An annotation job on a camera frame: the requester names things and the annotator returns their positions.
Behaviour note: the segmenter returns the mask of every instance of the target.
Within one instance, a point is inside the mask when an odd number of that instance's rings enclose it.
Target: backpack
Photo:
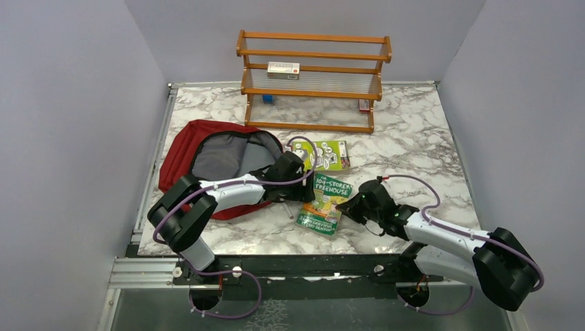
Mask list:
[[[186,174],[205,181],[237,178],[272,165],[282,152],[278,138],[267,131],[235,123],[194,120],[173,140],[161,166],[159,189],[167,192]],[[238,205],[216,212],[212,218],[232,219],[269,204]]]

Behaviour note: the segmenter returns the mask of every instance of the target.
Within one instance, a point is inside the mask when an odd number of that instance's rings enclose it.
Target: marble surface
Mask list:
[[[256,122],[368,127],[368,114],[356,111],[358,105],[354,99],[286,97],[276,98],[275,104],[268,106],[257,95],[252,104],[250,120]]]
[[[320,116],[356,125],[363,121],[357,109],[344,110],[345,101],[305,100],[305,106],[314,111],[309,121]],[[181,88],[170,121],[163,159],[177,133],[194,119],[210,119],[243,123],[246,97],[239,88]],[[299,121],[307,114],[296,112]],[[290,121],[291,112],[264,112],[271,120]],[[466,185],[459,157],[455,151],[447,121],[434,87],[384,86],[384,98],[375,104],[375,131],[373,134],[339,132],[304,132],[270,130],[283,143],[302,134],[312,140],[346,140],[352,169],[336,178],[357,186],[383,174],[411,174],[429,182],[441,195],[442,205],[430,211],[434,217],[469,228],[479,228],[473,204]],[[434,202],[430,192],[415,181],[393,179],[388,189],[398,203],[423,207]],[[151,205],[161,196],[158,189],[152,193]],[[301,204],[288,203],[298,215]],[[139,246],[139,255],[172,255],[166,245],[152,240],[154,228],[145,222]],[[373,231],[379,231],[373,222]],[[352,254],[401,252],[408,245],[390,237],[377,237],[364,226],[342,218],[336,237],[329,239],[313,234],[295,225],[282,204],[272,204],[252,214],[229,221],[211,220],[202,234],[216,254]]]

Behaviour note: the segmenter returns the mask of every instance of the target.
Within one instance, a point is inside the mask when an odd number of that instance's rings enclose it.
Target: gray backpack lining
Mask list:
[[[280,145],[267,132],[221,132],[202,143],[191,173],[200,179],[223,181],[272,165],[281,154]]]

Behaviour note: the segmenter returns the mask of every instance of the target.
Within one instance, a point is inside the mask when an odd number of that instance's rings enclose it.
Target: book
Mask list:
[[[297,225],[332,237],[341,219],[341,212],[335,207],[349,199],[352,186],[318,173],[315,174],[313,183],[315,200],[303,205],[297,218]]]
[[[314,141],[317,152],[313,153],[313,148],[308,141],[295,141],[292,144],[292,151],[305,151],[308,154],[305,160],[305,169],[311,169],[315,160],[317,167],[315,171],[343,171],[348,170],[351,165],[349,162],[348,148],[345,141]]]

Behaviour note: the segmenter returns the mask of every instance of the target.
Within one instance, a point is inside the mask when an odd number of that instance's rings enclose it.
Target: circular hole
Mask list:
[[[396,292],[404,301],[413,307],[422,307],[428,302],[429,298],[428,290],[417,291],[417,288],[414,286],[397,288]]]
[[[217,295],[191,293],[191,302],[198,310],[211,310],[219,303]]]

